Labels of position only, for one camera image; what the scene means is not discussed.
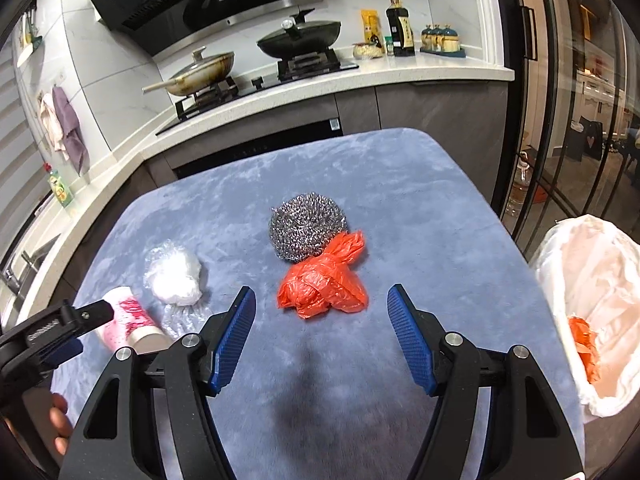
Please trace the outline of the person's left hand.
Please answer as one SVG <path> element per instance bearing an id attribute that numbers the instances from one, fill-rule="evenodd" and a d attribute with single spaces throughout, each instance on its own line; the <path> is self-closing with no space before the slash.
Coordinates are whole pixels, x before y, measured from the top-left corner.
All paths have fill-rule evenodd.
<path id="1" fill-rule="evenodd" d="M 59 463 L 67 452 L 74 430 L 67 414 L 66 399 L 47 388 L 35 388 L 24 394 L 22 403 L 17 408 L 2 411 L 9 430 L 35 462 L 37 456 L 32 444 L 41 442 L 48 454 Z"/>

